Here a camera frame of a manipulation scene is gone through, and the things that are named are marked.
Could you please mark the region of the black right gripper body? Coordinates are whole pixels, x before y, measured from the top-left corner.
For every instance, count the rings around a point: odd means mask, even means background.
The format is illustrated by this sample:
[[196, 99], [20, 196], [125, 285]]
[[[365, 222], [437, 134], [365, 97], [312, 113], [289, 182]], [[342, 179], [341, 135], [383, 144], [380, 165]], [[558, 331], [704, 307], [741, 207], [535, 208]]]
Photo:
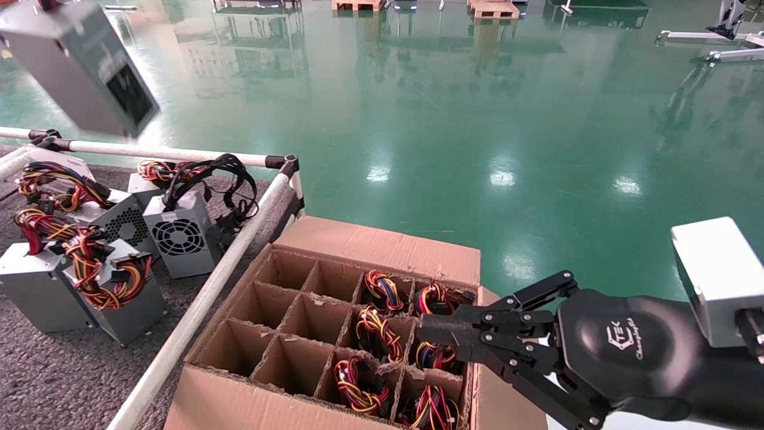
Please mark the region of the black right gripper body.
[[709, 346], [688, 304], [581, 290], [557, 308], [557, 379], [598, 409], [710, 421]]

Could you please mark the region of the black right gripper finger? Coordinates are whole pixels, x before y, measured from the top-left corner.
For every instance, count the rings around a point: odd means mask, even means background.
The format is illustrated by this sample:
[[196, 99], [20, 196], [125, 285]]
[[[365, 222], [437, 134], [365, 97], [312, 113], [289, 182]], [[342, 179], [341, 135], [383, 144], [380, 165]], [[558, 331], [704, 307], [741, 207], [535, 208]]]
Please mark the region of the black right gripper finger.
[[601, 429], [606, 404], [575, 397], [547, 377], [562, 373], [559, 351], [515, 334], [459, 334], [457, 358], [487, 367], [567, 429]]
[[554, 325], [554, 316], [543, 307], [577, 291], [575, 275], [558, 272], [491, 304], [461, 305], [453, 315], [424, 315], [418, 338], [435, 345], [466, 346], [474, 336], [544, 337]]

